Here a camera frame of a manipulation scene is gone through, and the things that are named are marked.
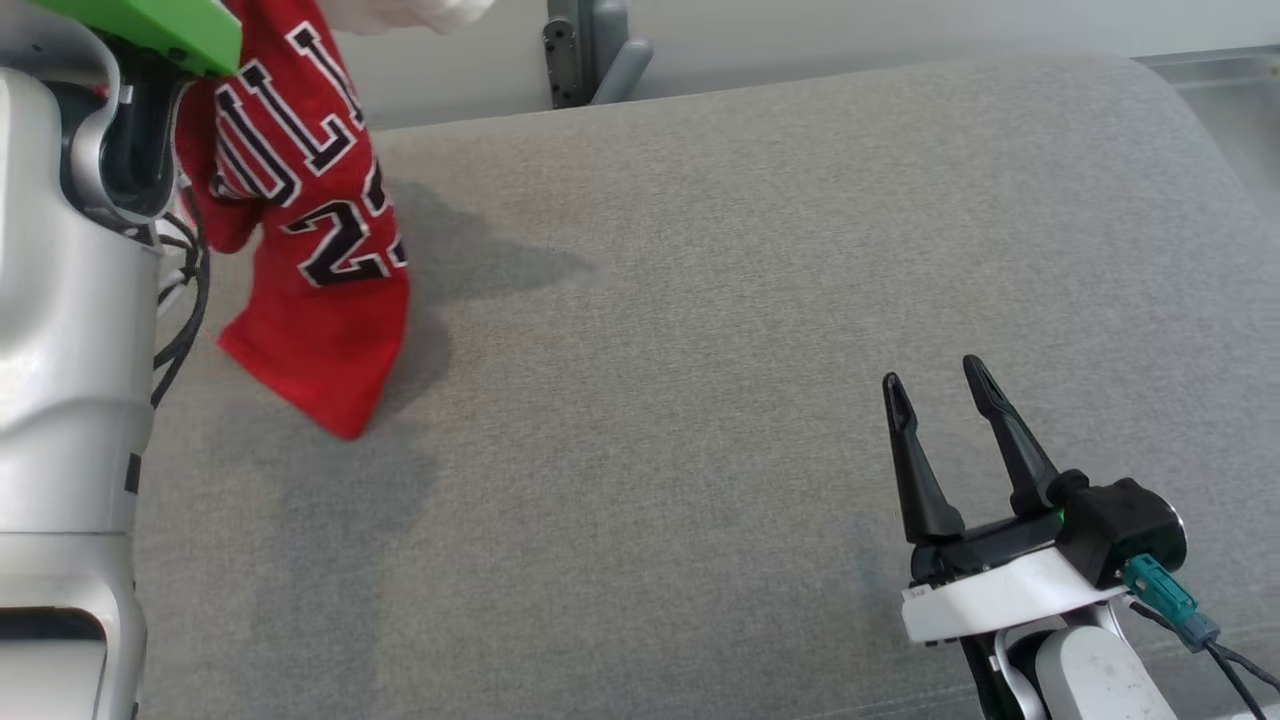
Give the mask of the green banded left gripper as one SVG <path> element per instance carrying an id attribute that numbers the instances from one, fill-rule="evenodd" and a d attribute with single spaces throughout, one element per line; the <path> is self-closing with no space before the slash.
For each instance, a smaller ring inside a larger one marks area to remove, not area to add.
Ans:
<path id="1" fill-rule="evenodd" d="M 197 76 L 239 69 L 241 20 L 221 1 L 37 1 L 101 35 L 157 53 Z"/>

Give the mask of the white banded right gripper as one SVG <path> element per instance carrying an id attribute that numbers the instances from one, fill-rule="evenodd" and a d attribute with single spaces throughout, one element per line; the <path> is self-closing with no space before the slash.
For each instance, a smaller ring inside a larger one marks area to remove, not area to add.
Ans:
<path id="1" fill-rule="evenodd" d="M 1059 469 L 977 355 L 963 370 L 978 413 L 989 423 L 1009 474 L 1018 516 L 1053 509 Z M 1121 594 L 1098 588 L 1056 544 L 1059 512 L 966 527 L 946 500 L 918 437 L 918 415 L 899 374 L 882 380 L 902 529 L 913 546 L 911 584 L 901 619 L 914 644 L 983 635 L 1083 609 Z"/>

